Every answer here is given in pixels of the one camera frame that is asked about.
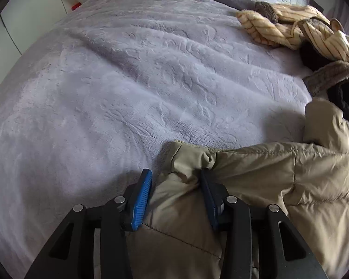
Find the beige puffer jacket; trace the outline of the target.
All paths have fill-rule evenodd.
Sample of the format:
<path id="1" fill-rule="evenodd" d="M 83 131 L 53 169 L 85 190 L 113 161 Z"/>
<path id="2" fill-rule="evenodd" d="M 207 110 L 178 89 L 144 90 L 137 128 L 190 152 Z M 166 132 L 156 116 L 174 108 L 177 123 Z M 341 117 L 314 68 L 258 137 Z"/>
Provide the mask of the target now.
<path id="1" fill-rule="evenodd" d="M 225 242 L 208 221 L 197 171 L 254 207 L 281 207 L 329 278 L 349 270 L 349 122 L 327 100 L 305 107 L 301 143 L 217 150 L 176 140 L 140 229 L 127 236 L 134 278 L 219 278 Z"/>

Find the lavender embossed bed blanket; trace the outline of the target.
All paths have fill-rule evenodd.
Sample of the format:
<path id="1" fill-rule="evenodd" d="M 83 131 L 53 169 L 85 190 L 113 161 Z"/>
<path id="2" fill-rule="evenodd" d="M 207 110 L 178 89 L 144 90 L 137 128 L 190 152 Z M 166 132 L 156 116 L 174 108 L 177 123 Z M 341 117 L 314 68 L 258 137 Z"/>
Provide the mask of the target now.
<path id="1" fill-rule="evenodd" d="M 299 142 L 308 69 L 255 43 L 261 0 L 89 0 L 0 86 L 0 262 L 23 278 L 76 203 L 158 174 L 174 140 L 217 149 Z"/>

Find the black folded fleece garment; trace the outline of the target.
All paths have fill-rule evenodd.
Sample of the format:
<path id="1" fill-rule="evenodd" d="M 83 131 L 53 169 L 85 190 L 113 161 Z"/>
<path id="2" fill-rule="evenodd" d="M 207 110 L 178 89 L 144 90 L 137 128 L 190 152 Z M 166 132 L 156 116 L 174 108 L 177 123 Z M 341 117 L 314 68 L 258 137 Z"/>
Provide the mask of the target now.
<path id="1" fill-rule="evenodd" d="M 307 40 L 301 44 L 299 56 L 312 71 L 303 78 L 311 96 L 327 97 L 349 121 L 349 62 L 324 58 Z"/>

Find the beige striped plush robe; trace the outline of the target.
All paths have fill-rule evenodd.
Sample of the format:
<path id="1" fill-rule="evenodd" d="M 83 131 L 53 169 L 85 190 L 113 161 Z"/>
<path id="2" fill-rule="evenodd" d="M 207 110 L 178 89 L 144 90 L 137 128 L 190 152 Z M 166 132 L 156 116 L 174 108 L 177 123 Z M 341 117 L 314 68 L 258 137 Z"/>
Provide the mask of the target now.
<path id="1" fill-rule="evenodd" d="M 311 96 L 349 79 L 349 35 L 337 19 L 329 20 L 309 5 L 260 1 L 236 17 L 257 43 L 300 53 L 303 64 L 313 71 L 303 78 Z"/>

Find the red small box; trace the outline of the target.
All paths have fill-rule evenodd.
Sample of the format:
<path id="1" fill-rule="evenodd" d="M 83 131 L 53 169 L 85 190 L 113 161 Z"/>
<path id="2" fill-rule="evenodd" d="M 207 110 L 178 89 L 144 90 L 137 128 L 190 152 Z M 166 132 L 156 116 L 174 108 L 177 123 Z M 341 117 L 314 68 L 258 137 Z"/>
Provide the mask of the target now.
<path id="1" fill-rule="evenodd" d="M 82 3 L 80 3 L 80 2 L 78 2 L 78 3 L 76 3 L 75 5 L 73 5 L 72 7 L 71 7 L 71 10 L 72 11 L 75 11 L 78 7 L 80 7 L 82 5 Z"/>

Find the white wardrobe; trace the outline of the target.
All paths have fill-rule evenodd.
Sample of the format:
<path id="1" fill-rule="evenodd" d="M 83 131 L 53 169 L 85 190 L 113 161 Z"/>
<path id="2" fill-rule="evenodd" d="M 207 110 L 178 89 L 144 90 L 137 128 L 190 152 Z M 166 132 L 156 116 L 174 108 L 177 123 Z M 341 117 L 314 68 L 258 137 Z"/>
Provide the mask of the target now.
<path id="1" fill-rule="evenodd" d="M 62 0 L 10 0 L 0 14 L 0 84 L 20 56 L 67 15 Z"/>

